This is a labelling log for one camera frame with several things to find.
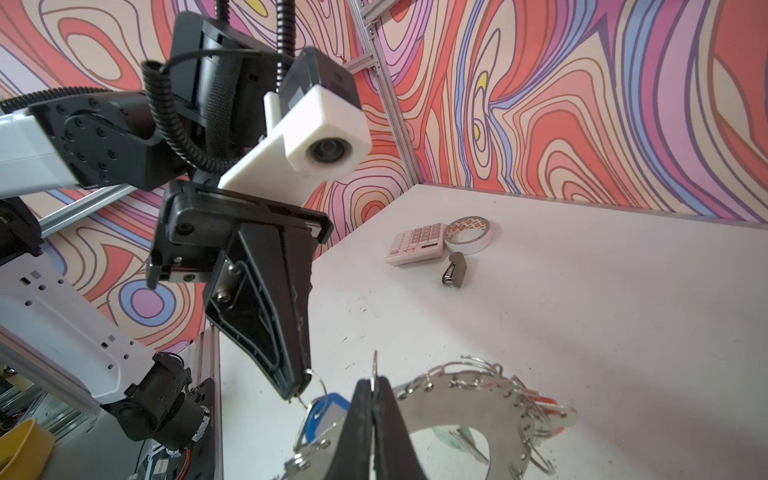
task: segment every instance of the key ring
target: key ring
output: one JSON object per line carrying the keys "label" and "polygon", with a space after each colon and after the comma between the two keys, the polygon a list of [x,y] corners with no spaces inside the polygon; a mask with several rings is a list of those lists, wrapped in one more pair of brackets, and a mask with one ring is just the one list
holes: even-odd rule
{"label": "key ring", "polygon": [[[315,420],[317,420],[318,418],[322,417],[325,414],[326,410],[328,409],[328,389],[326,388],[326,384],[323,381],[323,379],[321,379],[320,376],[317,375],[317,373],[315,373],[314,370],[306,369],[306,370],[304,370],[304,373],[307,374],[307,375],[311,375],[311,376],[315,377],[317,379],[317,381],[320,382],[320,386],[323,387],[323,397],[319,397],[319,398],[324,399],[325,403],[323,404],[323,409],[320,410],[320,413],[315,415]],[[314,408],[314,406],[317,405],[317,402],[319,400],[315,399],[312,402],[310,402],[309,405],[307,405],[301,399],[301,396],[297,395],[296,399],[299,400],[299,404],[302,407],[304,407],[304,409],[306,410],[305,413],[304,413],[304,420],[302,420],[301,426],[299,427],[299,434],[296,436],[296,443],[294,444],[294,447],[293,447],[293,451],[298,452],[299,449],[301,449],[303,447],[303,443],[301,441],[301,438],[304,437],[304,430],[306,429],[306,422],[310,419],[310,413],[312,412],[312,409]]]}

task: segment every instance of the camera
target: camera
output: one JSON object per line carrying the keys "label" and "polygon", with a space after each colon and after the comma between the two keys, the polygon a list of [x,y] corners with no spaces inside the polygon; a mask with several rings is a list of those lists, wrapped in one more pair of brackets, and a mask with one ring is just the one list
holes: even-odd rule
{"label": "camera", "polygon": [[345,180],[371,151],[368,120],[352,75],[304,48],[280,93],[264,96],[267,136],[218,187],[304,205],[323,181]]}

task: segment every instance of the camera lens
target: camera lens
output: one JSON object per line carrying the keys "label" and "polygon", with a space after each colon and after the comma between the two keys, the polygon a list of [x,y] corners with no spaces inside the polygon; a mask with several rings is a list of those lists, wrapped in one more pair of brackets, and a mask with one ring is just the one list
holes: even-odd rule
{"label": "camera lens", "polygon": [[324,164],[332,164],[341,160],[347,147],[348,144],[341,138],[323,138],[310,147],[310,153],[315,160]]}

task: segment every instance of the white table surface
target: white table surface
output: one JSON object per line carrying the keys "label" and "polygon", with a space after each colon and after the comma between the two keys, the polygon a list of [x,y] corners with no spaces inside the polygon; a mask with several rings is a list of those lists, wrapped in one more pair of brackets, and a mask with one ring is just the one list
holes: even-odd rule
{"label": "white table surface", "polygon": [[[472,214],[495,238],[461,289],[447,252],[382,262],[398,232]],[[393,385],[471,353],[578,410],[544,444],[558,478],[768,478],[768,231],[419,185],[312,283],[313,368],[346,398],[374,349]],[[221,372],[225,479],[272,478],[303,411],[228,339]]]}

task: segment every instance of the yellow bowl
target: yellow bowl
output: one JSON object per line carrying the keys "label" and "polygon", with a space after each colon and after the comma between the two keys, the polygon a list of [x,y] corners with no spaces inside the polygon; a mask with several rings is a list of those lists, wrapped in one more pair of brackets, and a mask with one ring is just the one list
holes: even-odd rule
{"label": "yellow bowl", "polygon": [[16,425],[0,437],[0,480],[37,480],[53,444],[53,434],[36,419]]}

